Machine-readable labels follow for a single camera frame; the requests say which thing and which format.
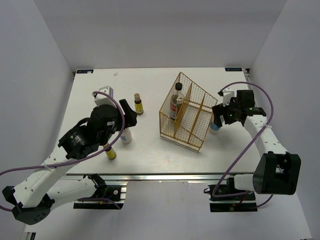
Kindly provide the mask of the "dark sauce bottle red label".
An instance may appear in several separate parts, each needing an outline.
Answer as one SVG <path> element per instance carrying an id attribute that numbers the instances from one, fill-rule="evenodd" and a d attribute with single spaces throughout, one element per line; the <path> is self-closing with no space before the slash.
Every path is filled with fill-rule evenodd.
<path id="1" fill-rule="evenodd" d="M 177 82 L 174 86 L 174 93 L 170 97 L 169 117 L 176 120 L 181 106 L 184 102 L 185 96 L 182 93 L 183 84 Z"/>

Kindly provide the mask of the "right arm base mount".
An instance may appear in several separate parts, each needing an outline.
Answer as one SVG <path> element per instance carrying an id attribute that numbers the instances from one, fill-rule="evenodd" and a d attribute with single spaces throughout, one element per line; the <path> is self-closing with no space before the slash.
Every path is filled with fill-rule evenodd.
<path id="1" fill-rule="evenodd" d="M 241 193 L 237 196 L 213 196 L 215 184 L 208 185 L 203 190 L 204 194 L 209 196 L 209 208 L 211 213 L 241 213 L 241 212 L 257 212 L 257 203 L 254 193 L 244 194 L 241 190 L 236 190 L 230 183 L 221 184 L 216 195 L 227 195 L 233 193 Z"/>

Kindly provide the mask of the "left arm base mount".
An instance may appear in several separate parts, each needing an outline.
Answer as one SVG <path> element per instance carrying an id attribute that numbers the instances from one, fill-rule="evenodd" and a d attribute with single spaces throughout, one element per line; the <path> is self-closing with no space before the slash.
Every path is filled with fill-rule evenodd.
<path id="1" fill-rule="evenodd" d="M 93 180 L 96 190 L 86 200 L 75 200 L 73 209 L 78 210 L 121 210 L 125 201 L 125 186 L 106 183 L 98 174 L 86 174 L 83 179 Z"/>

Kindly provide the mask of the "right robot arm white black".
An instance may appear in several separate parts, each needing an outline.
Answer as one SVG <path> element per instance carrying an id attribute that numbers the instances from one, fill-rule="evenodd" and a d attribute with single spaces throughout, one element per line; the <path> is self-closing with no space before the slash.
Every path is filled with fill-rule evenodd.
<path id="1" fill-rule="evenodd" d="M 293 195 L 297 189 L 301 159 L 297 154 L 289 153 L 278 141 L 266 112 L 255 104 L 254 92 L 227 88 L 218 94 L 223 102 L 212 108 L 214 125 L 221 128 L 240 122 L 252 137 L 260 156 L 253 174 L 233 176 L 233 182 L 225 187 L 226 195 L 233 200 L 244 192 Z"/>

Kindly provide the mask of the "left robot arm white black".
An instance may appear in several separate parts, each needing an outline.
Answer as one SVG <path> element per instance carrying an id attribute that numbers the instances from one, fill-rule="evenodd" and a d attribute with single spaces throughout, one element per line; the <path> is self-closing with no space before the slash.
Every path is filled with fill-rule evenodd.
<path id="1" fill-rule="evenodd" d="M 2 190 L 5 200 L 13 205 L 11 212 L 17 221 L 37 224 L 52 210 L 73 201 L 109 201 L 108 186 L 97 173 L 86 174 L 75 184 L 54 185 L 78 160 L 105 146 L 115 132 L 137 124 L 137 113 L 127 101 L 121 99 L 119 103 L 123 114 L 113 104 L 98 104 L 90 117 L 81 119 L 61 137 L 40 168 L 20 184 Z"/>

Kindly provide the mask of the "white jar silver lid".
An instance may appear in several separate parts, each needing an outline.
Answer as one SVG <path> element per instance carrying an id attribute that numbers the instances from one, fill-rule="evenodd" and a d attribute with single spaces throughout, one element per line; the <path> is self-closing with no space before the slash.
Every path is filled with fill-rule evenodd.
<path id="1" fill-rule="evenodd" d="M 220 128 L 214 123 L 213 120 L 211 120 L 208 131 L 211 134 L 217 134 L 219 132 Z"/>
<path id="2" fill-rule="evenodd" d="M 121 136 L 120 136 L 120 140 L 124 143 L 124 144 L 130 144 L 133 140 L 132 137 L 132 133 L 130 131 L 129 128 L 126 128 L 123 130 Z"/>

